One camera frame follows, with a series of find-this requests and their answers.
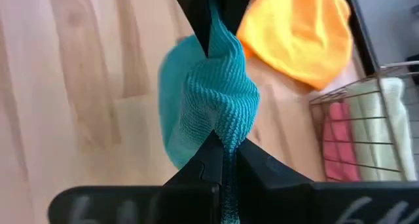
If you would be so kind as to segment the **light green microfiber towel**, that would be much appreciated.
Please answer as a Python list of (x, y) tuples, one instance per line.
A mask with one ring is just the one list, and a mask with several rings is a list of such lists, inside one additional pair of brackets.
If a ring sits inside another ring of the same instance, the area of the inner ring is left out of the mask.
[(372, 79), (348, 87), (355, 155), (364, 181), (416, 181), (404, 81)]

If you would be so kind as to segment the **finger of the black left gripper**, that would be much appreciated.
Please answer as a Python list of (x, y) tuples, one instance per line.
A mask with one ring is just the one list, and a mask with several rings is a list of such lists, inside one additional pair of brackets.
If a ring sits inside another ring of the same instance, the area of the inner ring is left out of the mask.
[(191, 25), (202, 50), (208, 57), (211, 14), (208, 0), (176, 0)]
[(235, 34), (240, 27), (250, 0), (221, 0), (221, 18), (226, 28)]

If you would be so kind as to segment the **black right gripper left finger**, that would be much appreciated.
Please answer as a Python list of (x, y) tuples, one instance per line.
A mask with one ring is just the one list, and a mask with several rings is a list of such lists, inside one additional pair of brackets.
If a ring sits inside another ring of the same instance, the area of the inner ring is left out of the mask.
[(223, 144), (211, 132), (162, 186), (79, 186), (48, 207), (50, 224), (220, 224)]

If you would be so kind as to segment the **pink microfiber towel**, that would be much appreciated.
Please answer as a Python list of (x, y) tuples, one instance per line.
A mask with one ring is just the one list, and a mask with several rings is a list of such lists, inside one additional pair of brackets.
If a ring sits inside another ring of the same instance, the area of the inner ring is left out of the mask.
[(357, 166), (350, 106), (332, 103), (323, 126), (323, 159), (328, 181), (361, 181)]

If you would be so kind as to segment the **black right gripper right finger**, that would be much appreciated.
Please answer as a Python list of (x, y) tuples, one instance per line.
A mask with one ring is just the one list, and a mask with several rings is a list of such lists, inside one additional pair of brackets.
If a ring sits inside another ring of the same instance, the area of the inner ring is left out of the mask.
[(250, 140), (237, 150), (243, 224), (419, 224), (419, 182), (318, 182)]

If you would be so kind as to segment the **black aluminium table frame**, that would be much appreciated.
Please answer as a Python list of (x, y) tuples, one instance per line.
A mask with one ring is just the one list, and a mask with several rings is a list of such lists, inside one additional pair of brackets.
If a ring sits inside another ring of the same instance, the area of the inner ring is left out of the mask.
[(379, 64), (361, 13), (361, 7), (357, 0), (346, 0), (346, 2), (351, 11), (349, 25), (363, 70), (366, 75), (373, 75), (378, 71)]

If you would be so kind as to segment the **teal microfiber towel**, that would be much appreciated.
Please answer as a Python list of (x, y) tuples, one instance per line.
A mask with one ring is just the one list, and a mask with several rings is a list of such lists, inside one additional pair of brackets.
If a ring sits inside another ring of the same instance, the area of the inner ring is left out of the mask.
[(251, 131), (260, 95), (247, 76), (240, 41), (224, 25), (216, 1), (209, 2), (211, 26), (205, 54), (196, 36), (183, 39), (160, 66), (159, 114), (168, 157), (181, 169), (210, 132), (223, 142), (222, 224), (240, 224), (236, 150)]

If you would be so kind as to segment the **orange microfiber towel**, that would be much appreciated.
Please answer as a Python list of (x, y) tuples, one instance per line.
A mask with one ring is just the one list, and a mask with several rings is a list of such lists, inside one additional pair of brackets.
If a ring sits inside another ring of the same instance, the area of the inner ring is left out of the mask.
[(247, 58), (323, 90), (352, 55), (349, 17), (346, 0), (253, 0), (236, 36)]

